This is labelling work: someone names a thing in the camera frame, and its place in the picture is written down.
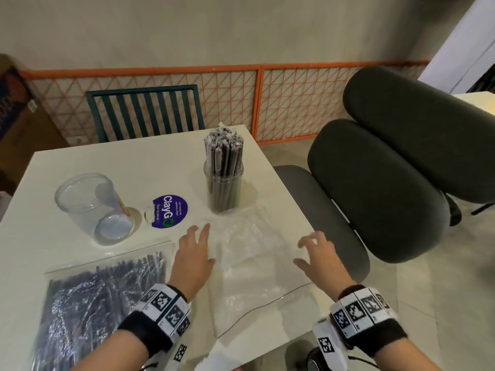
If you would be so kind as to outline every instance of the teal chair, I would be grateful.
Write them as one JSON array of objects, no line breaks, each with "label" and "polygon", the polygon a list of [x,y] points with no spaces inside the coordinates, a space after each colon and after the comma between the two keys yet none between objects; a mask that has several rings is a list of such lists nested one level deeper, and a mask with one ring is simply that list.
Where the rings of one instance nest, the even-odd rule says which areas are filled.
[{"label": "teal chair", "polygon": [[174,115],[177,132],[183,132],[184,128],[182,127],[181,112],[179,110],[179,103],[177,101],[177,93],[180,92],[182,96],[182,103],[184,106],[184,114],[186,117],[187,130],[193,131],[194,125],[193,125],[193,118],[191,116],[191,107],[189,104],[189,96],[188,96],[189,91],[193,92],[194,105],[196,107],[196,114],[197,114],[197,124],[200,130],[203,130],[204,122],[203,122],[203,115],[201,113],[200,96],[197,90],[197,85],[127,88],[127,89],[86,92],[86,99],[88,100],[91,114],[93,116],[93,119],[95,120],[96,134],[98,135],[98,141],[100,143],[108,142],[109,139],[107,132],[103,127],[102,117],[100,115],[100,111],[96,103],[96,98],[102,99],[103,105],[105,106],[105,110],[108,114],[108,118],[112,125],[112,129],[115,133],[115,137],[117,138],[117,140],[123,140],[124,137],[122,135],[122,130],[120,128],[120,124],[118,122],[117,116],[115,114],[115,110],[111,102],[112,96],[115,96],[115,98],[117,99],[117,103],[119,105],[120,112],[122,114],[122,119],[124,121],[129,137],[131,139],[134,139],[136,138],[136,133],[134,131],[134,127],[131,121],[131,116],[124,95],[129,95],[131,98],[134,113],[136,114],[136,119],[139,124],[139,129],[141,130],[141,135],[143,137],[148,137],[149,133],[146,128],[145,118],[143,116],[141,105],[139,104],[138,94],[142,94],[145,99],[145,104],[148,111],[148,115],[150,117],[153,135],[158,136],[160,135],[160,129],[158,128],[158,121],[156,118],[156,113],[153,106],[151,94],[156,93],[156,98],[158,99],[158,105],[160,107],[160,112],[163,119],[165,133],[171,134],[172,129],[170,126],[170,120],[167,112],[167,107],[165,105],[165,98],[163,93],[164,92],[169,93],[170,103],[172,105],[172,113]]}]

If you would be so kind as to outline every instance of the chair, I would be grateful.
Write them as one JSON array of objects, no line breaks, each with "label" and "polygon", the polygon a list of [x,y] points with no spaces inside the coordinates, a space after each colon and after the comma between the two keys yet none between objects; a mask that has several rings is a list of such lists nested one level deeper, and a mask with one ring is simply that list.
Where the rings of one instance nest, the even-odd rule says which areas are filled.
[{"label": "chair", "polygon": [[125,139],[122,135],[122,130],[120,128],[119,119],[115,113],[113,105],[115,101],[112,101],[111,97],[115,97],[116,102],[119,106],[120,113],[122,115],[122,120],[127,129],[127,133],[129,134],[129,138],[136,138],[136,132],[134,131],[133,123],[131,120],[130,112],[128,109],[128,105],[126,103],[125,95],[129,95],[130,101],[132,103],[134,113],[136,115],[136,120],[139,125],[139,130],[141,131],[141,135],[143,137],[148,137],[148,129],[146,128],[145,116],[141,109],[141,104],[139,102],[139,94],[143,95],[145,100],[145,105],[148,113],[148,120],[152,127],[153,135],[160,135],[160,129],[158,126],[158,119],[155,113],[155,108],[153,105],[152,95],[156,94],[156,98],[158,100],[158,105],[161,113],[161,117],[163,120],[163,125],[166,134],[172,133],[172,127],[169,120],[169,114],[167,111],[166,101],[164,97],[164,93],[169,94],[170,102],[173,117],[175,120],[175,126],[177,132],[183,132],[184,128],[182,125],[181,111],[179,109],[179,102],[177,99],[177,92],[181,93],[182,103],[184,108],[184,115],[186,119],[186,127],[188,131],[194,130],[193,117],[191,112],[191,107],[189,104],[189,91],[192,92],[195,110],[197,115],[197,125],[200,130],[204,129],[203,116],[201,113],[201,104],[200,104],[200,96],[197,90],[197,85],[184,85],[184,86],[165,86],[165,87],[144,87],[144,88],[128,88],[128,89],[114,89],[114,90],[101,90],[101,91],[88,91],[86,92],[86,99],[88,100],[88,104],[90,106],[91,114],[93,119],[95,120],[96,133],[98,135],[98,141],[108,142],[108,134],[105,131],[103,126],[102,117],[100,115],[100,110],[98,108],[98,104],[96,103],[97,98],[101,98],[102,104],[108,114],[108,118],[110,120],[111,127],[115,133],[115,137],[117,140]]},{"label": "chair", "polygon": [[401,263],[435,247],[450,223],[445,193],[495,201],[494,116],[384,67],[358,71],[343,104],[355,121],[323,127],[310,172],[275,171],[356,281],[369,272],[366,249]]}]

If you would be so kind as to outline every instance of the hand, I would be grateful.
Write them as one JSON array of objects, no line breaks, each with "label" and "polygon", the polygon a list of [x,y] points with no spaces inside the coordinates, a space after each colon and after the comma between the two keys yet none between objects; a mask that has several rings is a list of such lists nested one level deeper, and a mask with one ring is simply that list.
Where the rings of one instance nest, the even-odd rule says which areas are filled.
[{"label": "hand", "polygon": [[200,240],[196,243],[196,225],[187,229],[186,235],[179,239],[179,250],[175,254],[172,274],[168,284],[179,289],[190,302],[206,284],[211,275],[215,259],[208,259],[208,236],[210,224],[201,230]]},{"label": "hand", "polygon": [[298,247],[303,246],[306,246],[310,264],[302,259],[294,259],[294,264],[335,302],[344,289],[356,284],[335,252],[334,244],[327,241],[322,231],[302,237]]}]

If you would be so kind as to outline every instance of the person's left hand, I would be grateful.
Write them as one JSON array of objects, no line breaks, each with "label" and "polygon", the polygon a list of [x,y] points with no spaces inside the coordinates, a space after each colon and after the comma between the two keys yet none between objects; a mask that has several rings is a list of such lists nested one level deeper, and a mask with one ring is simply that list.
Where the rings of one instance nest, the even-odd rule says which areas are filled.
[{"label": "person's left hand", "polygon": [[179,239],[179,250],[175,254],[172,274],[168,284],[179,289],[190,302],[206,284],[211,275],[215,259],[208,259],[208,236],[210,224],[201,230],[200,239],[196,243],[196,225],[187,229],[186,235]]}]

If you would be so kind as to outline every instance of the orange metal frame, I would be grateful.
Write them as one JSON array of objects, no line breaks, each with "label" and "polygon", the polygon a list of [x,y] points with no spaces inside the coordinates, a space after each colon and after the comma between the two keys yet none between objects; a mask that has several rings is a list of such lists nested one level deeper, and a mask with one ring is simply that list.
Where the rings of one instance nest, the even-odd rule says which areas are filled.
[{"label": "orange metal frame", "polygon": [[[261,98],[263,95],[263,80],[265,70],[287,70],[287,69],[321,69],[321,68],[353,68],[372,65],[413,66],[427,65],[429,60],[416,61],[354,61],[354,62],[332,62],[332,63],[301,63],[301,64],[264,64],[264,65],[226,65],[226,66],[195,66],[175,68],[122,68],[122,69],[75,69],[75,70],[22,70],[25,79],[59,79],[59,78],[93,78],[93,77],[119,77],[138,75],[162,75],[162,74],[195,74],[195,73],[224,73],[256,71],[256,83],[254,92],[253,115],[251,122],[251,134],[256,140],[259,122]],[[316,134],[292,137],[277,140],[258,142],[259,145],[290,142],[295,140],[310,139]]]}]

